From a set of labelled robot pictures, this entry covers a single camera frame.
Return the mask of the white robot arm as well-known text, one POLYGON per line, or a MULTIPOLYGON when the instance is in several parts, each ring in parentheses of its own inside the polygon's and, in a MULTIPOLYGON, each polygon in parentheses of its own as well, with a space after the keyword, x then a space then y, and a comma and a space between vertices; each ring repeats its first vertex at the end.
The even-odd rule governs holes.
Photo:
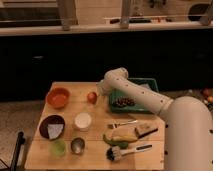
POLYGON ((139 86, 128 80, 125 68, 106 72, 98 87, 102 95, 122 91, 165 121, 164 171, 213 171, 213 115, 200 100, 172 99, 139 86))

